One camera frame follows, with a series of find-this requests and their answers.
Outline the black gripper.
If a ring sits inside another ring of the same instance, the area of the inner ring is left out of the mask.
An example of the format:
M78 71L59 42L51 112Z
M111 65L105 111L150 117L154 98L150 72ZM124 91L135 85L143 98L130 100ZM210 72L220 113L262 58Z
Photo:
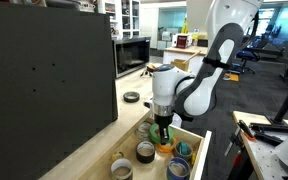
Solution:
M154 115L155 122L158 124L160 130L160 144L165 145L169 140L168 130L166 129L172 123L172 116Z

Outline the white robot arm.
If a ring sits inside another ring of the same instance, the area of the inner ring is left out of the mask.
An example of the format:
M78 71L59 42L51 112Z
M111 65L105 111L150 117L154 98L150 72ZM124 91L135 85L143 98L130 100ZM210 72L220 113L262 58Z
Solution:
M152 103L158 127L156 143L173 138L169 131L173 115L191 121L215 106L215 86L223 70L231 66L236 53L245 48L244 32L255 23L264 0L213 0L206 18L208 51L193 75L172 64L153 71Z

